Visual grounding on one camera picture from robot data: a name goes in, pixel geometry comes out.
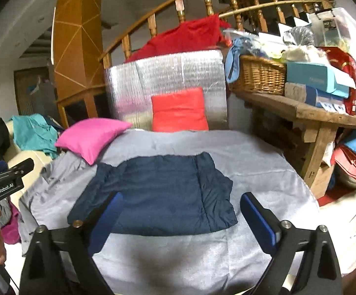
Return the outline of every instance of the blue box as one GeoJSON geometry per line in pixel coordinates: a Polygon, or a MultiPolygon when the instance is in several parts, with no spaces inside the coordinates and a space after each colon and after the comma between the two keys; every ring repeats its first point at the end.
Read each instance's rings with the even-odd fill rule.
{"type": "Polygon", "coordinates": [[[321,102],[344,105],[342,97],[300,83],[287,82],[285,84],[285,97],[318,108],[322,108],[321,102]]]}
{"type": "Polygon", "coordinates": [[[335,70],[337,69],[323,64],[288,62],[287,82],[305,84],[315,89],[347,99],[349,86],[345,84],[345,80],[350,79],[355,86],[354,81],[347,73],[335,70]]]}

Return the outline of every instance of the wooden table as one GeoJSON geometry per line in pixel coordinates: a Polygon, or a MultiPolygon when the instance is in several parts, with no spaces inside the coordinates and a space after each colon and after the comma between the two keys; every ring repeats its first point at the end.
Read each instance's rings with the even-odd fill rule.
{"type": "Polygon", "coordinates": [[[281,95],[243,93],[239,97],[252,104],[254,124],[258,123],[262,111],[267,110],[288,121],[299,121],[306,126],[302,140],[310,145],[300,175],[309,188],[319,172],[328,142],[335,140],[338,127],[356,129],[356,116],[327,112],[281,95]]]}

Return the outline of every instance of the clear plastic box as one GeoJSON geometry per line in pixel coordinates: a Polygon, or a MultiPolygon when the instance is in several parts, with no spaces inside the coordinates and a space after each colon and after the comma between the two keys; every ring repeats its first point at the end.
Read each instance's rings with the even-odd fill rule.
{"type": "Polygon", "coordinates": [[[356,21],[344,8],[310,14],[316,46],[338,46],[356,61],[356,21]]]}

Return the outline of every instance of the blue gripper pad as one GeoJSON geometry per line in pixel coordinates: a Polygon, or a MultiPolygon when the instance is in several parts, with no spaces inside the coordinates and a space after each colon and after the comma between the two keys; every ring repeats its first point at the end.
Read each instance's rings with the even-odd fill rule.
{"type": "Polygon", "coordinates": [[[271,210],[265,209],[251,192],[242,195],[240,207],[262,251],[273,256],[281,238],[277,217],[271,210]]]}
{"type": "Polygon", "coordinates": [[[89,236],[88,254],[99,253],[112,231],[112,227],[118,220],[123,210],[124,200],[122,193],[116,193],[101,214],[89,236]]]}

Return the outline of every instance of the silver insulation panel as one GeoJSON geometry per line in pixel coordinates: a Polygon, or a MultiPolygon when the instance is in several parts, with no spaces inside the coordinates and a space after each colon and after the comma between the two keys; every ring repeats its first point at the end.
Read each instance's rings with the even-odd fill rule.
{"type": "Polygon", "coordinates": [[[151,96],[201,86],[210,129],[227,129],[222,53],[207,50],[152,57],[105,70],[112,115],[152,130],[151,96]]]}

